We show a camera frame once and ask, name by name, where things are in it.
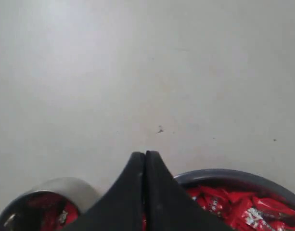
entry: black object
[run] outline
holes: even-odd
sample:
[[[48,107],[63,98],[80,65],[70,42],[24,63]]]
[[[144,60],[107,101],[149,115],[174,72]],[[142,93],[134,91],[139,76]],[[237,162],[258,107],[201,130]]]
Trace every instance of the black object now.
[[[63,231],[231,231],[178,185],[158,152],[133,153],[111,189]]]
[[[295,210],[295,194],[266,178],[230,169],[202,169],[186,172],[175,177],[184,188],[202,185],[228,186],[238,190],[256,191],[262,197],[282,201]]]

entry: white floor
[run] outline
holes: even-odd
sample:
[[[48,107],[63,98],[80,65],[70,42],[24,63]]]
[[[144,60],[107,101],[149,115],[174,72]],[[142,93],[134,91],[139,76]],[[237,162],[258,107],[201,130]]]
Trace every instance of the white floor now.
[[[295,0],[0,0],[0,212],[147,149],[295,193]]]

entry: white surface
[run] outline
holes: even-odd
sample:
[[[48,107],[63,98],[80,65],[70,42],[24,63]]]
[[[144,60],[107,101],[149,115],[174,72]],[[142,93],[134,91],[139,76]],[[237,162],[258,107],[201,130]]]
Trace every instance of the white surface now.
[[[295,0],[0,0],[0,211],[146,149],[295,192]]]

